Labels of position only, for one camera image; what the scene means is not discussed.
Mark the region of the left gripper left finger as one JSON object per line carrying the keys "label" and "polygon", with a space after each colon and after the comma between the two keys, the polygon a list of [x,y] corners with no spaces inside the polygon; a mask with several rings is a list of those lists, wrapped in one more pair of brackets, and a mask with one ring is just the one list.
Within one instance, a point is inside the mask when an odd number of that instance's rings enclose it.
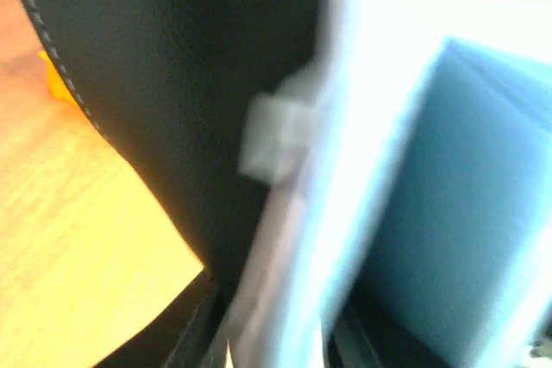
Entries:
{"label": "left gripper left finger", "polygon": [[223,314],[219,289],[201,271],[151,323],[97,366],[199,367]]}

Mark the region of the black card holder wallet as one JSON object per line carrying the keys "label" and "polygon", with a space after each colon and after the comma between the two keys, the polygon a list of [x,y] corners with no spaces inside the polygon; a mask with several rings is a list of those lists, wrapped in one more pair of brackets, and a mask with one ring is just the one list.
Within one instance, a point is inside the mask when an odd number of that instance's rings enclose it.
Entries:
{"label": "black card holder wallet", "polygon": [[551,68],[551,0],[22,0],[94,128],[204,264],[199,367],[329,367],[451,41]]}

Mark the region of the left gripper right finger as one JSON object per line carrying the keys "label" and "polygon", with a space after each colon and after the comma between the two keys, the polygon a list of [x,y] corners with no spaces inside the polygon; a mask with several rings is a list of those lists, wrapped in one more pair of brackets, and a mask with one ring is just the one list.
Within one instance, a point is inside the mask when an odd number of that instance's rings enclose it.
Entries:
{"label": "left gripper right finger", "polygon": [[327,348],[329,367],[430,367],[431,353],[386,318],[344,312]]}

